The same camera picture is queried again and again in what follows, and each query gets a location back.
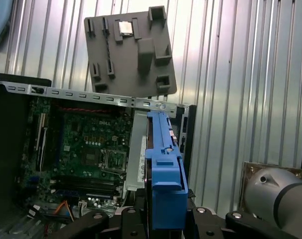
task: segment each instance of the screw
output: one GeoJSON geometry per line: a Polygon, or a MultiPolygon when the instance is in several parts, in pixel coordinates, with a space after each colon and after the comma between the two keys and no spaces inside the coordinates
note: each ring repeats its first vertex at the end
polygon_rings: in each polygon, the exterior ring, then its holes
{"type": "Polygon", "coordinates": [[[94,219],[100,219],[102,218],[102,215],[97,213],[96,215],[93,216],[94,219]]]}
{"type": "Polygon", "coordinates": [[[206,212],[206,210],[204,209],[204,208],[198,208],[198,209],[196,209],[199,213],[205,213],[206,212]]]}
{"type": "Polygon", "coordinates": [[[239,214],[239,213],[233,213],[232,216],[235,217],[235,218],[237,218],[237,219],[242,218],[242,215],[239,214]]]}
{"type": "Polygon", "coordinates": [[[264,176],[262,176],[261,178],[260,178],[260,181],[261,181],[261,183],[265,183],[266,182],[266,177],[264,177],[264,176]]]}
{"type": "Polygon", "coordinates": [[[210,237],[214,236],[214,232],[211,232],[211,231],[207,231],[206,234],[210,237]]]}

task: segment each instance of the gray plastic panel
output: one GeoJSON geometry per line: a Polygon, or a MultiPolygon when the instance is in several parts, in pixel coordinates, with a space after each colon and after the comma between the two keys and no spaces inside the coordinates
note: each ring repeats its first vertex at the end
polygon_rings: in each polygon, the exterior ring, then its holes
{"type": "Polygon", "coordinates": [[[149,97],[176,92],[163,6],[84,20],[94,92],[149,97]]]}

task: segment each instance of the metal panel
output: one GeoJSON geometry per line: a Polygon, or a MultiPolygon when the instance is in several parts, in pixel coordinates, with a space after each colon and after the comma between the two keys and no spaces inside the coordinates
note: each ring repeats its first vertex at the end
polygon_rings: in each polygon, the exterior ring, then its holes
{"type": "Polygon", "coordinates": [[[244,161],[300,167],[302,0],[16,0],[0,72],[91,91],[83,18],[164,5],[178,91],[197,104],[189,185],[196,203],[237,207],[244,161]]]}
{"type": "Polygon", "coordinates": [[[144,161],[141,162],[141,150],[143,147],[143,140],[146,145],[147,136],[147,113],[143,111],[135,111],[133,119],[133,127],[130,139],[130,152],[127,167],[126,188],[127,190],[136,191],[138,188],[143,188],[145,183],[139,180],[141,170],[144,173],[144,161]]]}

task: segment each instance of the pcie slot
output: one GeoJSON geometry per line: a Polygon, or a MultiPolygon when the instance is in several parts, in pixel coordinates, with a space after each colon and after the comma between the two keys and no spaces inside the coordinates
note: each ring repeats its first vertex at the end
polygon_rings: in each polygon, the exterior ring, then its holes
{"type": "Polygon", "coordinates": [[[47,140],[47,130],[46,122],[47,121],[47,114],[42,113],[39,120],[39,127],[38,127],[38,136],[37,136],[37,144],[36,144],[36,151],[37,151],[37,162],[36,162],[36,170],[42,171],[42,166],[44,162],[44,149],[47,140]]]}
{"type": "Polygon", "coordinates": [[[56,181],[50,188],[56,191],[75,191],[81,194],[95,194],[102,197],[112,197],[116,192],[116,186],[113,182],[102,181],[92,178],[80,178],[70,176],[57,176],[52,178],[56,181]]]}

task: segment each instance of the green motherboard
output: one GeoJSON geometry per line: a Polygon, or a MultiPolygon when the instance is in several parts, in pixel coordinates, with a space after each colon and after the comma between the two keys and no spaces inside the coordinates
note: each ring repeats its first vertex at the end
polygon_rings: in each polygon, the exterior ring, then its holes
{"type": "Polygon", "coordinates": [[[131,114],[30,102],[19,186],[28,201],[116,208],[122,202],[131,114]]]}

